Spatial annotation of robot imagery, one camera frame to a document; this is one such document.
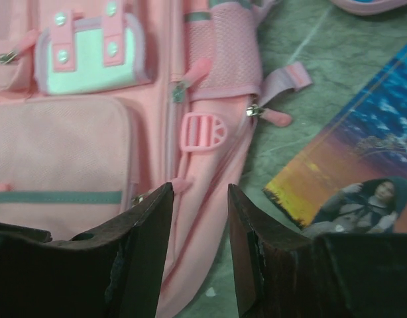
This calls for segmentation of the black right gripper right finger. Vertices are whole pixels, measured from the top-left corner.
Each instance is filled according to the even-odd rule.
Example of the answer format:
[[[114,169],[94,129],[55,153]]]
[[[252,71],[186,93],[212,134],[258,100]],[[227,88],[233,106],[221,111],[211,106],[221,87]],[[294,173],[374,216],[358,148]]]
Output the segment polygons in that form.
[[[229,239],[240,317],[309,317],[313,290],[299,258],[308,238],[228,187]]]

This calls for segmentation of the pink student backpack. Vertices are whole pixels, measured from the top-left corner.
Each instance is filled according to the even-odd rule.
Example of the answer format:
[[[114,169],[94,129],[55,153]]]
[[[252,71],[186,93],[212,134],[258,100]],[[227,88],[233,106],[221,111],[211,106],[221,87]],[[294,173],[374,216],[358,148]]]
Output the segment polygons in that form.
[[[0,317],[56,317],[70,240],[171,183],[155,317],[194,298],[266,104],[311,78],[263,76],[272,1],[0,1]]]

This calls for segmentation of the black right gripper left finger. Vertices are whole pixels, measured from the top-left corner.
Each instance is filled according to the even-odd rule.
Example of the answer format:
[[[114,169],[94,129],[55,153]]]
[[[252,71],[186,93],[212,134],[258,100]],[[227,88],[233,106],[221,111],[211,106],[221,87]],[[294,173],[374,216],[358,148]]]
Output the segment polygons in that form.
[[[63,252],[56,317],[155,317],[174,190],[166,183],[119,216],[51,246]]]

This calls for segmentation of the pink blue pencil case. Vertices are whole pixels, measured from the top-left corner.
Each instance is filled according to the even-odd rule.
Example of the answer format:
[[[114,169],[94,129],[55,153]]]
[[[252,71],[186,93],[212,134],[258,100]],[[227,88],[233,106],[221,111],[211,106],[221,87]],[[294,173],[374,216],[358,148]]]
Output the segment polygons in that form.
[[[357,16],[372,16],[407,6],[407,0],[330,0],[336,7]]]

